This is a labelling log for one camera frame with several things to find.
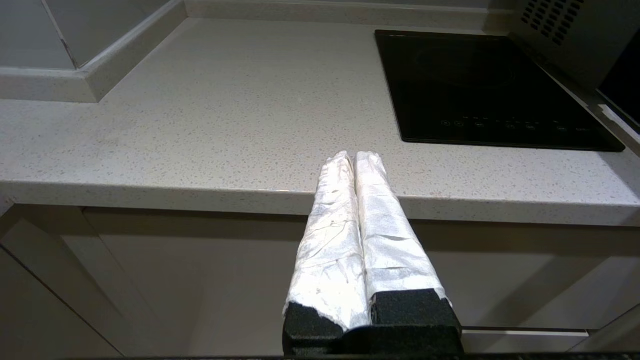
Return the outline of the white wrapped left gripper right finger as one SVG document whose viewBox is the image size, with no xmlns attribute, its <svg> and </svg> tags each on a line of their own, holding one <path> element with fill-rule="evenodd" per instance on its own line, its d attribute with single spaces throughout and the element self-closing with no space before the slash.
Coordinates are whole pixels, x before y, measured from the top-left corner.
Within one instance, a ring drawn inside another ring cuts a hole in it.
<svg viewBox="0 0 640 360">
<path fill-rule="evenodd" d="M 371 351 L 461 351 L 462 329 L 381 156 L 355 157 L 371 325 L 356 334 Z"/>
</svg>

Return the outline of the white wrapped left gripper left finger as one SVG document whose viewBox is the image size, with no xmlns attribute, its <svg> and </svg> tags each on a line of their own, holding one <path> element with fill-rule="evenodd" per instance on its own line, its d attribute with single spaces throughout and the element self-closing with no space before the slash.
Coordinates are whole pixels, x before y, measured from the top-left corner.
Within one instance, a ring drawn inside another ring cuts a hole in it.
<svg viewBox="0 0 640 360">
<path fill-rule="evenodd" d="M 287 356 L 331 354 L 370 326 L 355 173 L 347 152 L 323 164 L 283 309 Z"/>
</svg>

